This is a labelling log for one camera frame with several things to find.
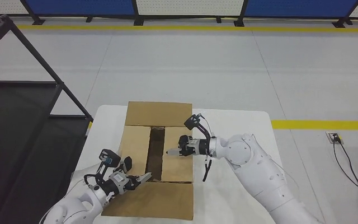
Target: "black panel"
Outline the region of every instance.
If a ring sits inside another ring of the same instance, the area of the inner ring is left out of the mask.
[[[0,223],[39,223],[65,195],[89,122],[85,116],[47,120],[3,206]]]
[[[60,91],[55,82],[0,82],[0,207]]]
[[[2,21],[5,16],[0,16],[0,40],[9,32],[9,26]]]

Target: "electrical cord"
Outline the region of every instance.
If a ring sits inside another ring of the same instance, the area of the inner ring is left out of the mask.
[[[289,176],[291,178],[291,180],[293,180],[293,182],[295,183],[296,187],[297,187],[297,194],[298,194],[298,199],[300,199],[300,186],[298,185],[297,181],[284,169],[282,168],[282,166],[280,166],[275,160],[273,160],[271,158],[272,162],[274,162],[274,164],[276,164],[276,166],[278,166],[279,168],[282,169],[282,171],[287,174],[287,176]]]
[[[206,124],[208,125],[208,128],[209,128],[209,132],[210,132],[210,135],[211,137],[213,136],[213,133],[211,132],[211,128],[210,128],[210,125],[209,125],[209,122],[204,118],[204,116],[202,116],[201,114],[198,114],[200,117],[202,117]],[[205,174],[204,174],[204,178],[202,179],[202,182],[205,182],[206,181],[206,178],[208,177],[208,174],[209,174],[209,170],[211,168],[211,163],[213,162],[211,157],[213,155],[211,154],[211,152],[209,152],[209,155],[206,155],[206,159],[205,159]]]
[[[336,155],[335,142],[338,142],[338,143],[341,145],[341,147],[343,148],[343,150],[344,150],[344,152],[345,152],[345,154],[346,154],[346,156],[347,156],[347,158],[348,158],[349,166],[350,166],[350,169],[351,169],[351,171],[352,171],[352,173],[353,173],[353,176],[355,177],[356,181],[358,182],[357,176],[356,176],[355,172],[353,171],[351,159],[349,158],[349,156],[348,156],[348,154],[347,154],[347,152],[346,152],[344,146],[342,145],[342,141],[341,141],[340,137],[339,137],[338,135],[334,134],[334,135],[333,135],[333,152],[335,153],[335,158],[336,158],[336,161],[337,161],[337,163],[338,163],[338,166],[341,168],[341,170],[342,170],[343,173],[346,175],[346,177],[347,177],[356,187],[358,187],[358,184],[355,183],[355,182],[347,175],[347,173],[346,173],[346,172],[344,171],[344,169],[342,168],[340,162],[338,161],[338,158],[337,158],[337,155]]]

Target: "white table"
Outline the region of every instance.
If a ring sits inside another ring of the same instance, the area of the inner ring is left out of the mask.
[[[78,161],[72,186],[84,174],[94,173],[103,148],[119,149],[125,123],[127,106],[102,105]],[[229,138],[234,134],[253,133],[261,147],[281,165],[271,120],[266,112],[238,110],[193,109],[193,114],[202,113],[216,136]],[[194,129],[194,138],[203,138]],[[236,223],[274,224],[270,215],[252,198],[238,181],[225,160],[214,160],[206,182],[204,156],[194,156],[194,220],[166,218],[133,218],[98,216],[95,223]],[[85,186],[76,186],[70,195],[80,195]]]

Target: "blue panel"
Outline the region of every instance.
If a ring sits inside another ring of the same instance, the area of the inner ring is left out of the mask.
[[[133,15],[131,0],[27,0],[35,14]]]
[[[356,0],[248,0],[245,16],[342,17]]]

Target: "white pegboard panel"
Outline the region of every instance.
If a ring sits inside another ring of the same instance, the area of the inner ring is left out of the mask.
[[[358,7],[352,12],[350,17],[358,17]]]
[[[0,0],[1,14],[29,14],[20,0]]]
[[[140,15],[238,16],[244,0],[137,0]]]

